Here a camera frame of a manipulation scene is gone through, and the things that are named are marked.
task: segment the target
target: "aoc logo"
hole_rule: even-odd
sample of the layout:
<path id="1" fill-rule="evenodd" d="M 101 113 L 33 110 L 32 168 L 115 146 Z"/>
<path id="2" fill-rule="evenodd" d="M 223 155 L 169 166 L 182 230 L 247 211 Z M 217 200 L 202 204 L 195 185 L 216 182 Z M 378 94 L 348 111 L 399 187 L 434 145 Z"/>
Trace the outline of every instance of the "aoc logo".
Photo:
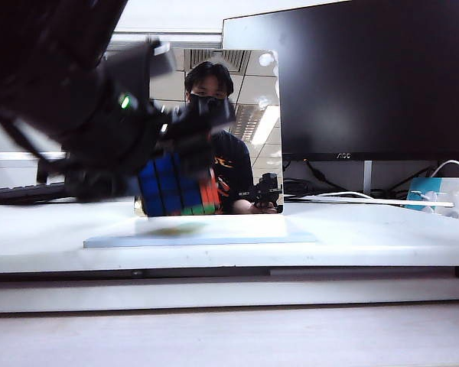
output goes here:
<path id="1" fill-rule="evenodd" d="M 339 153 L 337 154 L 337 159 L 351 159 L 352 153 Z"/>

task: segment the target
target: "monitor stand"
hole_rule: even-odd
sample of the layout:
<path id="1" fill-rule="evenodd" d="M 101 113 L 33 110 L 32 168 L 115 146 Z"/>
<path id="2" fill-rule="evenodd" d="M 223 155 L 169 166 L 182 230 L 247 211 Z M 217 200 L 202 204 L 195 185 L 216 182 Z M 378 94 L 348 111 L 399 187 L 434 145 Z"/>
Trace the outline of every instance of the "monitor stand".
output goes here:
<path id="1" fill-rule="evenodd" d="M 373 175 L 373 162 L 364 161 L 363 193 L 370 195 Z"/>

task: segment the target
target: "desk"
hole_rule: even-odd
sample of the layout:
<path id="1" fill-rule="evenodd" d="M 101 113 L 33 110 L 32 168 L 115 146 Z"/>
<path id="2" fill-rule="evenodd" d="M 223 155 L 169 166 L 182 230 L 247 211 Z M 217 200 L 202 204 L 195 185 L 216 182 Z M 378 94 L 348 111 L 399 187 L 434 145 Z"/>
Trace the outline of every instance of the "desk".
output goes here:
<path id="1" fill-rule="evenodd" d="M 0 273 L 267 267 L 272 275 L 113 280 L 102 281 L 102 287 L 98 281 L 7 283 L 0 284 L 0 311 L 459 299 L 459 279 L 441 268 L 430 278 L 335 272 L 324 281 L 306 272 L 330 266 L 459 265 L 459 220 L 366 204 L 290 203 L 285 217 L 310 230 L 316 242 L 83 248 L 91 237 L 131 235 L 148 219 L 134 217 L 132 201 L 0 206 Z M 250 220 L 239 218 L 242 225 Z"/>

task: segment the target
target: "black monitor screen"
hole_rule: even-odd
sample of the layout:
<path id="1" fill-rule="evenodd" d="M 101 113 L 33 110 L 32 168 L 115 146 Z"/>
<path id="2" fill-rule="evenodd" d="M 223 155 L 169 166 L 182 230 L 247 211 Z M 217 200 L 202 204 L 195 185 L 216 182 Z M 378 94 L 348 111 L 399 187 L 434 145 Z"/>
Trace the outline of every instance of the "black monitor screen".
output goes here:
<path id="1" fill-rule="evenodd" d="M 285 159 L 459 159 L 459 0 L 353 0 L 224 21 L 278 52 Z"/>

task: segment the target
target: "man's hand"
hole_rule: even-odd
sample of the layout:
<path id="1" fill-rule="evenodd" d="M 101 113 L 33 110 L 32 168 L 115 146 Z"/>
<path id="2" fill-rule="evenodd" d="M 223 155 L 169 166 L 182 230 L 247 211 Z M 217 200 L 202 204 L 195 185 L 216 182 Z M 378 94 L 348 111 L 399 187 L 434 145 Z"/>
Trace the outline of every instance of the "man's hand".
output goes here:
<path id="1" fill-rule="evenodd" d="M 257 203 L 248 200 L 237 200 L 233 203 L 233 214 L 276 214 L 277 209 L 272 203 Z"/>

